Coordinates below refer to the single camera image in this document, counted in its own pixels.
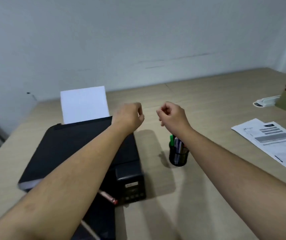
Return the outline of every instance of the desk surface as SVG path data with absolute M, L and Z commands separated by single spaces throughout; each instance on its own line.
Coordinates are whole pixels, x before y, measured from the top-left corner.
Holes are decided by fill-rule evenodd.
M 111 115 L 136 101 L 145 114 L 135 138 L 148 199 L 116 208 L 117 239 L 256 239 L 191 155 L 181 168 L 168 162 L 170 133 L 155 111 L 164 101 L 181 105 L 194 129 L 286 182 L 285 167 L 231 130 L 253 118 L 286 128 L 286 111 L 252 105 L 280 94 L 285 84 L 286 74 L 264 68 L 108 92 Z M 60 101 L 41 102 L 0 148 L 0 216 L 24 195 L 17 188 L 22 172 L 45 131 L 61 122 Z

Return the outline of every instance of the hand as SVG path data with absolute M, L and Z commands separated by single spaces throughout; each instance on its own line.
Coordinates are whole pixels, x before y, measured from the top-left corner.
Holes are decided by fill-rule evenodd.
M 141 103 L 124 104 L 112 117 L 112 124 L 118 124 L 129 135 L 144 121 Z
M 179 105 L 171 102 L 165 102 L 157 111 L 161 126 L 165 126 L 169 132 L 178 138 L 191 129 L 190 123 L 185 115 L 185 110 Z

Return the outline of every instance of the white paper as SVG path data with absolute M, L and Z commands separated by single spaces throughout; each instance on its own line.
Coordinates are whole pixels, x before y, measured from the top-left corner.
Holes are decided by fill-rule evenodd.
M 92 87 L 61 92 L 64 124 L 109 117 L 105 87 Z
M 254 119 L 232 129 L 286 167 L 286 129 L 279 124 Z

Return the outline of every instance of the black mesh pen holder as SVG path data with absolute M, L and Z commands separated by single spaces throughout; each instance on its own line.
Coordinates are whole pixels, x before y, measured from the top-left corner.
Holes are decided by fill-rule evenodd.
M 177 153 L 174 146 L 169 145 L 169 161 L 177 167 L 184 166 L 187 163 L 187 156 L 190 152 L 186 147 L 183 148 L 184 153 Z

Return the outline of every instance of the black printer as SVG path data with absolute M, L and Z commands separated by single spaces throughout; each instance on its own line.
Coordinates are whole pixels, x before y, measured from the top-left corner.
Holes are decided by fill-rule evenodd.
M 58 165 L 111 125 L 112 117 L 57 124 L 43 136 L 18 187 L 28 192 Z M 146 198 L 144 176 L 133 134 L 125 138 L 105 175 L 101 190 L 128 204 Z M 114 205 L 97 194 L 83 219 L 101 237 L 115 239 Z M 72 239 L 91 239 L 80 226 Z

